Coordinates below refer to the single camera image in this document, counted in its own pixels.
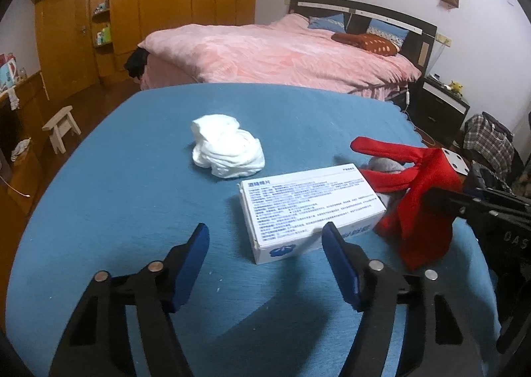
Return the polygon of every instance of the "screw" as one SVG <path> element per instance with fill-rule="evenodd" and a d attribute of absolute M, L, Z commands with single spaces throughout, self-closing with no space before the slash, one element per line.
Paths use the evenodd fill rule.
<path fill-rule="evenodd" d="M 428 269 L 424 275 L 428 280 L 435 281 L 437 278 L 439 278 L 439 274 L 437 274 L 433 269 Z"/>
<path fill-rule="evenodd" d="M 148 269 L 150 272 L 152 273 L 157 273 L 159 271 L 161 271 L 164 267 L 164 264 L 159 261 L 159 260 L 156 260 L 155 262 L 151 262 L 149 265 L 148 265 Z"/>
<path fill-rule="evenodd" d="M 371 260 L 368 263 L 368 267 L 374 271 L 381 271 L 383 269 L 383 263 L 379 260 Z"/>
<path fill-rule="evenodd" d="M 94 279 L 99 283 L 104 282 L 107 278 L 109 278 L 109 273 L 107 271 L 99 271 L 94 275 Z"/>

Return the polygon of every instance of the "headboard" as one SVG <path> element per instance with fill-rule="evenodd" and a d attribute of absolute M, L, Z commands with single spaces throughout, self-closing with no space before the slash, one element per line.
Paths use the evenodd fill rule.
<path fill-rule="evenodd" d="M 437 27 L 433 24 L 394 10 L 351 0 L 291 0 L 289 13 L 298 13 L 307 18 L 343 13 L 345 30 L 350 34 L 365 33 L 372 18 L 405 28 L 410 32 L 400 54 L 410 60 L 422 72 L 422 76 L 426 73 L 437 33 Z"/>

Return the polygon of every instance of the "white stool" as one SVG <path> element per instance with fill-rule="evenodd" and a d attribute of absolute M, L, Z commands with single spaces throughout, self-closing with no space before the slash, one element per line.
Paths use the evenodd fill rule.
<path fill-rule="evenodd" d="M 81 134 L 81 130 L 75 122 L 74 117 L 70 113 L 71 110 L 72 106 L 65 106 L 52 118 L 50 118 L 50 121 L 42 126 L 42 129 L 45 132 L 51 130 L 50 142 L 55 154 L 57 154 L 59 151 L 62 154 L 65 154 L 66 149 L 65 145 L 63 144 L 63 136 L 65 136 L 68 130 L 72 130 L 76 134 Z"/>

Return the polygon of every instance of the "red cloth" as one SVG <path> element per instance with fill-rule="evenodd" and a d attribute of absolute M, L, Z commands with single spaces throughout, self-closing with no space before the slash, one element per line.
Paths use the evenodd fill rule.
<path fill-rule="evenodd" d="M 400 257 L 410 271 L 443 257 L 452 241 L 455 217 L 435 213 L 421 204 L 422 195 L 431 187 L 457 192 L 462 189 L 442 149 L 389 144 L 364 137 L 354 139 L 350 148 L 357 153 L 386 157 L 399 163 L 415 163 L 399 174 L 361 169 L 376 192 L 410 189 L 375 230 L 381 236 L 400 236 Z"/>

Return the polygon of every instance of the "white box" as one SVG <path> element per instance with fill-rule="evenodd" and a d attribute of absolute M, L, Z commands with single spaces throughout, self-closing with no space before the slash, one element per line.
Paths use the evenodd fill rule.
<path fill-rule="evenodd" d="M 320 248 L 329 221 L 346 238 L 372 229 L 386 211 L 353 164 L 247 179 L 239 188 L 257 264 Z"/>

